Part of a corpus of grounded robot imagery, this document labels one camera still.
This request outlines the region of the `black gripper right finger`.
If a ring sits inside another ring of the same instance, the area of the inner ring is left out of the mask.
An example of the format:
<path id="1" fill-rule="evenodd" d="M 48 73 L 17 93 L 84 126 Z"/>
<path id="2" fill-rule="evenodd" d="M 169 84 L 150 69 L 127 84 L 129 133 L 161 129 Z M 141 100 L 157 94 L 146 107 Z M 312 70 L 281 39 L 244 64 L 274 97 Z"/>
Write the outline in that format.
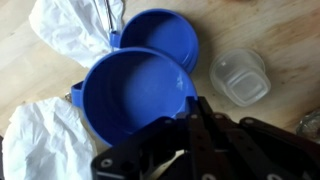
<path id="1" fill-rule="evenodd" d="M 203 97 L 186 100 L 193 177 L 320 180 L 320 145 L 261 120 L 234 122 Z"/>

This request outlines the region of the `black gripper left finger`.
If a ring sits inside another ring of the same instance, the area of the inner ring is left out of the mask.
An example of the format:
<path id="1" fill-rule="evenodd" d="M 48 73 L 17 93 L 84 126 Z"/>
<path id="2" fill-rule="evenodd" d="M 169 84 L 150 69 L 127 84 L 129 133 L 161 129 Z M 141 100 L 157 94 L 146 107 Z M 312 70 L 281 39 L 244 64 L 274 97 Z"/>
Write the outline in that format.
<path id="1" fill-rule="evenodd" d="M 186 145 L 184 121 L 161 117 L 91 162 L 93 180 L 143 180 Z"/>

